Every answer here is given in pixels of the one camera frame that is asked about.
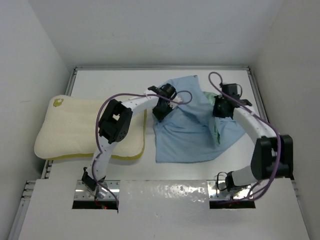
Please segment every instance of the white wall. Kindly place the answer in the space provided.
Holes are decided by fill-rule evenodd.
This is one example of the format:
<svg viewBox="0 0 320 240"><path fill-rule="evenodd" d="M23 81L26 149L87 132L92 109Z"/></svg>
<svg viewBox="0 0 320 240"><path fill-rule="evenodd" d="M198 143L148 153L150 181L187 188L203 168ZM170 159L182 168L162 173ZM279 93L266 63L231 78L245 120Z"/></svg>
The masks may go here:
<svg viewBox="0 0 320 240"><path fill-rule="evenodd" d="M245 65L282 0L29 0L76 65Z"/></svg>
<svg viewBox="0 0 320 240"><path fill-rule="evenodd" d="M34 154L51 97L69 73L27 0L0 1L0 239L7 239L26 180L44 161Z"/></svg>
<svg viewBox="0 0 320 240"><path fill-rule="evenodd" d="M294 140L294 177L320 239L320 1L285 0L254 72L270 121Z"/></svg>

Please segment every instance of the blue fabric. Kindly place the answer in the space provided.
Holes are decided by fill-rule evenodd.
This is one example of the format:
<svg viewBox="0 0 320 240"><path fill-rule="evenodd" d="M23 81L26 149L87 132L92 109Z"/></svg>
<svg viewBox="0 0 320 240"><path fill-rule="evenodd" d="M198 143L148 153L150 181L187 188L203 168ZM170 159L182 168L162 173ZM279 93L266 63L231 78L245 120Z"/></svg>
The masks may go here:
<svg viewBox="0 0 320 240"><path fill-rule="evenodd" d="M173 85L176 91L188 90L193 100L177 106L162 122L155 121L157 163L198 163L213 160L232 146L245 131L231 118L212 116L213 106L200 89L198 76L170 79L164 84ZM179 93L184 102L188 93ZM220 144L214 129L220 134Z"/></svg>

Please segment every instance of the robotic arm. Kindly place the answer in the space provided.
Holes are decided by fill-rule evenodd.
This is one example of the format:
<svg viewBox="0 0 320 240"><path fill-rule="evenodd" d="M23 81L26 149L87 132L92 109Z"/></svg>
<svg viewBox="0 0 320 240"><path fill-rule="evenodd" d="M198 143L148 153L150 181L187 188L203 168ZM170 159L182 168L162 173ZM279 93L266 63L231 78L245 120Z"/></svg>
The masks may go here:
<svg viewBox="0 0 320 240"><path fill-rule="evenodd" d="M230 101L228 97L216 97L212 115L218 118L231 117L237 121L255 143L250 165L231 171L225 178L226 189L236 191L257 181L269 179L275 167L277 157L277 138L274 130L265 123L257 120L253 114L253 107L246 99L240 100L237 84L221 84L223 95L230 96L245 105L252 112ZM112 151L118 142L122 141L128 133L131 118L146 109L153 108L153 115L162 121L174 108L168 100L177 97L175 88L166 84L161 88L149 87L144 97L132 98L125 102L112 99L99 120L98 142L91 164L84 168L82 182L91 191L97 188L97 181L103 182ZM281 135L280 163L276 171L276 178L290 177L293 173L293 140L289 135Z"/></svg>

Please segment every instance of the green cloth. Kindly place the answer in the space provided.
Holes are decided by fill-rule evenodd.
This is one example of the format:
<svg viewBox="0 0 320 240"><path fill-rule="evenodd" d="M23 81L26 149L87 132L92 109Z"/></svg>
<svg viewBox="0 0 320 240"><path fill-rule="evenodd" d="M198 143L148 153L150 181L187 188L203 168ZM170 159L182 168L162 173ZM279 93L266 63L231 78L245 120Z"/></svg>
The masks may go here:
<svg viewBox="0 0 320 240"><path fill-rule="evenodd" d="M215 105L215 101L216 98L215 96L217 96L217 94L213 93L213 92L208 92L208 91L203 91L203 94L205 95L205 97L209 100L209 102L211 103L212 106ZM213 133L213 137L215 138L215 142L220 144L220 133L218 132L217 126L214 125L214 133Z"/></svg>

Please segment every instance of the table surface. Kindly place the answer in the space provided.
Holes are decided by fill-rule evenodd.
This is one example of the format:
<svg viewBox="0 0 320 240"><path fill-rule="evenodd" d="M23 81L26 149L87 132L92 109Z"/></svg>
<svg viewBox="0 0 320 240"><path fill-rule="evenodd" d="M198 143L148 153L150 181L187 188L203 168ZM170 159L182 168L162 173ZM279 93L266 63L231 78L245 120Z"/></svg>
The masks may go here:
<svg viewBox="0 0 320 240"><path fill-rule="evenodd" d="M123 92L142 93L148 86L188 75L198 75L202 90L214 92L208 82L209 72L83 70L77 72L72 96L106 98ZM241 84L243 98L257 107L246 70L218 72L226 83ZM113 160L107 169L108 179L121 180L119 214L114 210L72 209L76 181L90 158L57 160L49 179L36 182L19 239L309 239L287 178L276 179L266 195L255 202L255 209L209 209L206 180L214 179L219 171L250 163L254 144L249 136L212 161L156 163L150 113L143 156L137 161Z"/></svg>

